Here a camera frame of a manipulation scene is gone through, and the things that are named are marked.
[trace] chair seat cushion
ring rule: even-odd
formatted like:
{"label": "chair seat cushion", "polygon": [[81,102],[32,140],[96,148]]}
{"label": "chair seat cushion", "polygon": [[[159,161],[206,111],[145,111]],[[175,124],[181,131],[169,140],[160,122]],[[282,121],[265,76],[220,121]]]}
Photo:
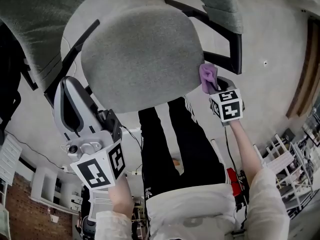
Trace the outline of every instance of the chair seat cushion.
{"label": "chair seat cushion", "polygon": [[105,22],[85,41],[83,73],[106,109],[139,111],[200,85],[203,50],[193,23],[170,6],[143,6]]}

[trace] sleeve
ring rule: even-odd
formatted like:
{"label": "sleeve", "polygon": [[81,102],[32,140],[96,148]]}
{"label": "sleeve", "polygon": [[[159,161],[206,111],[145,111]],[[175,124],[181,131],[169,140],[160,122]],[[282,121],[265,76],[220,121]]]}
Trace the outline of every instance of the sleeve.
{"label": "sleeve", "polygon": [[96,214],[95,240],[132,240],[131,220],[124,214],[101,211]]}
{"label": "sleeve", "polygon": [[287,239],[290,218],[276,187],[276,176],[268,168],[254,177],[249,191],[246,240]]}

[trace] purple cloth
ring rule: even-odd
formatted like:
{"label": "purple cloth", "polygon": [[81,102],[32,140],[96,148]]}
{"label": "purple cloth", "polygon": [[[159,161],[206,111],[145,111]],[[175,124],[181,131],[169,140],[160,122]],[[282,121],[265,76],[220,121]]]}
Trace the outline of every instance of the purple cloth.
{"label": "purple cloth", "polygon": [[210,90],[214,88],[218,90],[217,75],[218,68],[213,64],[201,64],[199,67],[199,75],[202,84],[202,91],[206,94],[210,94]]}

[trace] red object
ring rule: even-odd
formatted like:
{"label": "red object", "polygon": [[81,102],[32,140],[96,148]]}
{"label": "red object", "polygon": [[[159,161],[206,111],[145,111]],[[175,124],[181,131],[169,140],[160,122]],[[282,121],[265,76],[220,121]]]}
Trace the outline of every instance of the red object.
{"label": "red object", "polygon": [[241,194],[241,187],[240,187],[240,184],[238,183],[236,172],[232,168],[227,168],[226,172],[228,173],[231,181],[233,196],[236,197],[237,195]]}

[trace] concrete floor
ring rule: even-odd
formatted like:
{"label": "concrete floor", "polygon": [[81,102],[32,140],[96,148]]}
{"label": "concrete floor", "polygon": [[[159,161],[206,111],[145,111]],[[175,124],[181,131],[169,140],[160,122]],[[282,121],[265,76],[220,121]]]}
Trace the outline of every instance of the concrete floor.
{"label": "concrete floor", "polygon": [[[106,17],[106,7],[110,12],[118,12],[141,4],[157,4],[160,0],[87,0],[77,13],[71,18],[65,29],[62,40],[61,53],[65,56],[85,29],[97,18]],[[199,0],[177,0],[201,9]],[[288,120],[286,111],[293,98],[300,78],[307,42],[308,15],[299,9],[291,7],[287,0],[238,0],[239,9],[243,17],[244,33],[242,35],[243,62],[242,74],[234,75],[224,69],[219,75],[234,81],[240,88],[245,102],[242,125],[247,131],[252,143],[263,149],[265,143],[275,133],[281,134],[288,126],[298,128],[303,119]],[[204,50],[229,55],[228,42],[206,25],[192,20],[198,32]],[[83,85],[84,79],[80,58],[76,59],[75,77]],[[7,130],[21,141],[28,143],[33,149],[43,153],[58,166],[70,164],[66,153],[61,149],[64,138],[57,131],[52,117],[52,111],[40,90],[32,92],[24,79],[21,80],[19,91],[22,102],[13,115]],[[203,127],[208,139],[215,139],[228,167],[231,167],[224,129],[218,118],[212,115],[209,108],[208,96],[200,87],[189,93],[195,116]],[[171,154],[178,154],[179,148],[169,118],[168,105],[156,107],[167,138]],[[139,127],[138,114],[130,112],[119,114],[121,123],[130,129]],[[230,129],[227,130],[231,154],[237,167],[241,166],[239,152]],[[123,146],[127,169],[135,170],[141,164],[138,145],[128,135],[123,137]],[[34,165],[47,165],[56,168],[45,158],[23,147],[22,156]],[[59,177],[65,181],[77,181],[77,177],[66,175],[61,170]],[[128,177],[132,194],[143,193],[140,176]]]}

